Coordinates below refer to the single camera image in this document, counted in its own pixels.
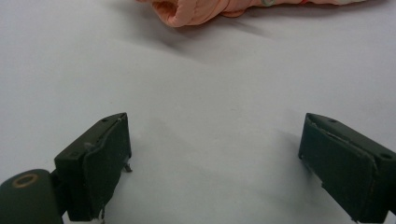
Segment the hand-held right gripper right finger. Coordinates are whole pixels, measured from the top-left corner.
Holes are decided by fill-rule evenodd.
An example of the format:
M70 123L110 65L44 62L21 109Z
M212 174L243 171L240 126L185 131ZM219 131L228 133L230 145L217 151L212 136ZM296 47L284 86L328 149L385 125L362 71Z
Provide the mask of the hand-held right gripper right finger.
M361 223L396 215L396 153L342 122L308 113L299 159L321 186Z

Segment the pink glove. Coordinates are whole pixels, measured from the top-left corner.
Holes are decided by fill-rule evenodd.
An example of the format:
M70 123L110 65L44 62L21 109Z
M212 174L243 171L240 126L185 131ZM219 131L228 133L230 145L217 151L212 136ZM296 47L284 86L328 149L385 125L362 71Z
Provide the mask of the pink glove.
M151 5L160 20L178 28L200 25L218 15L234 18L241 16L251 7L273 7L278 5L333 5L345 6L367 0L136 0Z

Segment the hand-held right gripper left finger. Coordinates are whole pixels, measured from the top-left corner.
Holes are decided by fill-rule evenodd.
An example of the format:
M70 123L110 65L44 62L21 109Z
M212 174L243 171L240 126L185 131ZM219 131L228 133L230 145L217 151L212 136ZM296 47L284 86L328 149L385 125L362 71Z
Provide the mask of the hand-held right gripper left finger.
M68 187L67 213L72 221L99 217L131 157L125 113L100 119L55 157L58 176Z

